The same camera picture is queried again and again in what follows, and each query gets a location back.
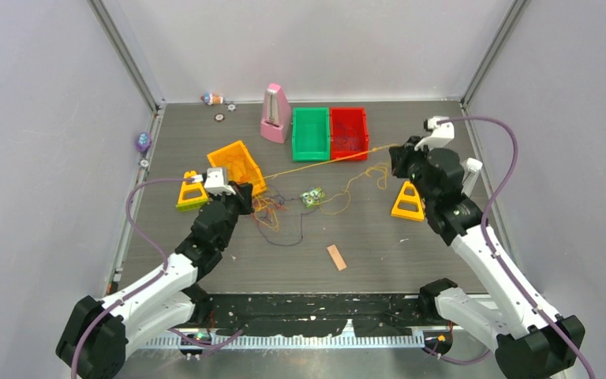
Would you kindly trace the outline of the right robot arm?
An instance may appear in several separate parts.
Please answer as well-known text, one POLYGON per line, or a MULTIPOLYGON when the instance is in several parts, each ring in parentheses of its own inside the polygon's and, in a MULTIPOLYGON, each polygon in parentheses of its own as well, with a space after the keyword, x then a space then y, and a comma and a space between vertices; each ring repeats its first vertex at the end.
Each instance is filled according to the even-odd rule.
POLYGON ((420 148, 420 140, 412 136, 389 148, 391 172, 414 185, 428 225, 470 266, 496 305, 489 309, 443 278, 420 289, 421 318, 465 329, 494 354, 507 378, 549 378, 580 362, 583 324, 549 304, 496 241, 487 218, 463 191, 466 174, 458 154, 420 148))

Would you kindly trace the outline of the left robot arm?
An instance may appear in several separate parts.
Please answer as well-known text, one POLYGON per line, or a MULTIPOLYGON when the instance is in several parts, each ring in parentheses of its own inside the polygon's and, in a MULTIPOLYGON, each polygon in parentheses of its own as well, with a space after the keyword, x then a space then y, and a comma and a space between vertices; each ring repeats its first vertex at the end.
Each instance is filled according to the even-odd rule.
POLYGON ((72 378, 112 378, 127 358, 161 332, 210 317, 205 293, 197 286, 222 260, 240 216, 253 213, 253 186, 230 181, 201 206, 189 235, 160 266, 129 287, 75 306, 55 354, 72 378))

